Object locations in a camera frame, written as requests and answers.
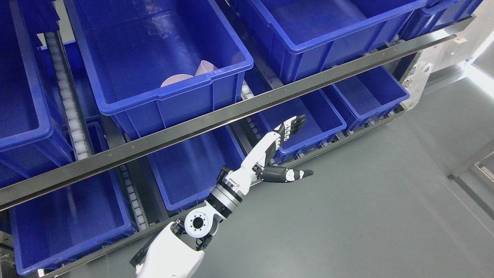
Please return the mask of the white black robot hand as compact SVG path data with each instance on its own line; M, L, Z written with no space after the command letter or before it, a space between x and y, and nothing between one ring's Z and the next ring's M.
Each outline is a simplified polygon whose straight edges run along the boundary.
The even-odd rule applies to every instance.
M283 121L272 131L267 132L248 153L240 167L229 172L224 182L233 192L247 195L254 181L269 183L291 183L312 176L312 170L300 170L271 165L271 160L280 147L298 134L306 121L304 114Z

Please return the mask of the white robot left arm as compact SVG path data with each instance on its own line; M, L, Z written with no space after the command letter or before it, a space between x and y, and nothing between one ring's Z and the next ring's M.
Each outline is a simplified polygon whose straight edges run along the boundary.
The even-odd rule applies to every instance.
M240 167L222 169L204 206L164 227L150 242L144 261L137 264L138 278L190 278L199 269L205 247L249 192L256 174Z

